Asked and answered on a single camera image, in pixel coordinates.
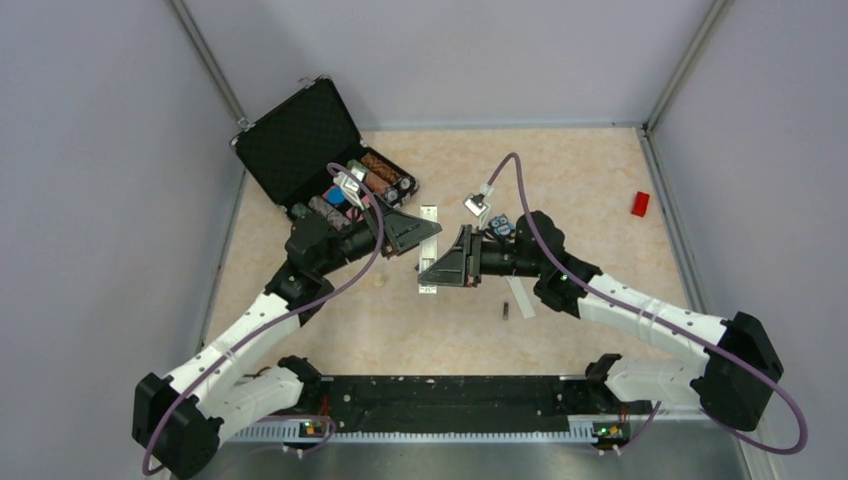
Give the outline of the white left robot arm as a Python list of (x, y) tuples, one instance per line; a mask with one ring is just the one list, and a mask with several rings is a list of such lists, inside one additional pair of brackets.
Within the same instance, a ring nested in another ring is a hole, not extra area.
[(314, 410), (321, 397), (319, 375), (305, 361), (286, 360), (255, 378), (250, 371), (343, 292), (327, 274), (361, 258), (373, 264), (402, 255), (441, 230), (435, 221), (383, 203), (342, 230), (316, 212), (302, 213), (285, 244), (286, 261), (241, 317), (184, 364), (138, 382), (132, 437), (145, 449), (144, 474), (165, 469), (191, 478), (222, 443), (270, 414)]

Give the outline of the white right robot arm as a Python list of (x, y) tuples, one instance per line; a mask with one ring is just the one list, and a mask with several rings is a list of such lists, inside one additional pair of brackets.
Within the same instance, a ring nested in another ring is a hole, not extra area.
[(651, 297), (569, 254), (565, 235), (541, 211), (523, 215), (510, 240), (464, 225), (449, 250), (418, 275), (421, 284), (475, 287), (483, 276), (535, 279), (533, 293), (555, 312), (618, 328), (673, 356), (668, 363), (606, 354), (590, 365), (589, 404), (612, 412), (624, 401), (701, 407), (743, 432), (759, 424), (783, 365), (762, 322), (701, 314)]

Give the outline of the white remote control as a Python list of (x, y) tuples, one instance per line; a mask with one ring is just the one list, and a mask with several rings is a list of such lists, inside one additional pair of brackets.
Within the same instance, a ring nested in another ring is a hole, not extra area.
[[(421, 205), (420, 216), (428, 221), (438, 222), (438, 207), (436, 205)], [(423, 273), (436, 260), (438, 253), (438, 241), (435, 236), (424, 240), (420, 244), (418, 272)], [(436, 295), (438, 287), (431, 284), (418, 284), (418, 292), (422, 295)]]

